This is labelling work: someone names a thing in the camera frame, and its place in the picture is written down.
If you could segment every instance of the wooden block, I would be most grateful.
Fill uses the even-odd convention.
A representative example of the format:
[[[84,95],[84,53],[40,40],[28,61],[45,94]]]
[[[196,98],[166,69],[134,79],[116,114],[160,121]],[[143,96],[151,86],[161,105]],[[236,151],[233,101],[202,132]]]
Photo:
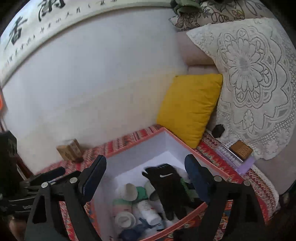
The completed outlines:
[[[82,149],[76,139],[64,141],[64,145],[57,146],[57,151],[65,161],[83,161]]]
[[[229,149],[238,155],[238,157],[242,160],[246,160],[253,152],[253,149],[244,144],[241,140],[235,142]]]

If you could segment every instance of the cup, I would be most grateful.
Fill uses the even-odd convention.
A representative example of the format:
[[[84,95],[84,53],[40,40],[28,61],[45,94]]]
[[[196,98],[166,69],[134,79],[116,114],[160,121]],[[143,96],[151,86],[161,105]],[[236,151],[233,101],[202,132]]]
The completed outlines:
[[[130,212],[121,212],[116,215],[115,223],[122,229],[130,229],[135,226],[136,218]]]
[[[118,213],[121,212],[130,212],[132,213],[132,202],[126,201],[124,199],[114,199],[112,207],[112,216],[115,217]]]
[[[138,196],[138,190],[135,185],[131,183],[127,183],[123,186],[120,186],[116,189],[116,195],[120,199],[124,199],[126,201],[134,201]]]
[[[132,202],[133,204],[148,199],[148,196],[147,196],[147,193],[146,193],[146,189],[145,188],[143,188],[143,187],[137,187],[137,191],[138,191],[138,196],[137,196],[136,200],[134,200]]]
[[[156,201],[157,199],[159,199],[157,192],[155,191],[155,188],[151,185],[150,181],[147,181],[144,187],[150,201]]]

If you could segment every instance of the white wall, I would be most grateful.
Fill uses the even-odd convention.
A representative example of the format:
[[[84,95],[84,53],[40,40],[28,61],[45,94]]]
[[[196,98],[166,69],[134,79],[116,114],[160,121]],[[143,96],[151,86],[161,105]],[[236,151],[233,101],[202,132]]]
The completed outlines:
[[[113,11],[82,21],[33,53],[3,89],[4,121],[36,173],[56,146],[96,146],[149,126],[172,78],[185,74],[167,8]]]

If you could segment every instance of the white cup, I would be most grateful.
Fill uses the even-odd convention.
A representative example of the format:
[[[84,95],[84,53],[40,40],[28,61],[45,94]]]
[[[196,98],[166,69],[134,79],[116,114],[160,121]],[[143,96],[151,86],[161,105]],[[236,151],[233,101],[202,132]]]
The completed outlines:
[[[134,201],[137,199],[138,190],[137,187],[131,183],[127,183],[116,189],[117,198],[122,198],[126,201]]]
[[[155,191],[155,188],[151,185],[150,181],[147,181],[145,183],[144,188],[146,189],[146,193],[150,201],[156,201],[157,199],[159,199],[157,192]]]

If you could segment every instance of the lace doily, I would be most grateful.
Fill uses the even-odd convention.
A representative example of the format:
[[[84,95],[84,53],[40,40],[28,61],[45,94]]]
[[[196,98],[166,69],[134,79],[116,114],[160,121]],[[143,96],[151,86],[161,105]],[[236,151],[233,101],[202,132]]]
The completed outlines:
[[[208,24],[187,32],[223,74],[221,141],[241,139],[256,158],[275,157],[295,126],[296,50],[275,19]]]

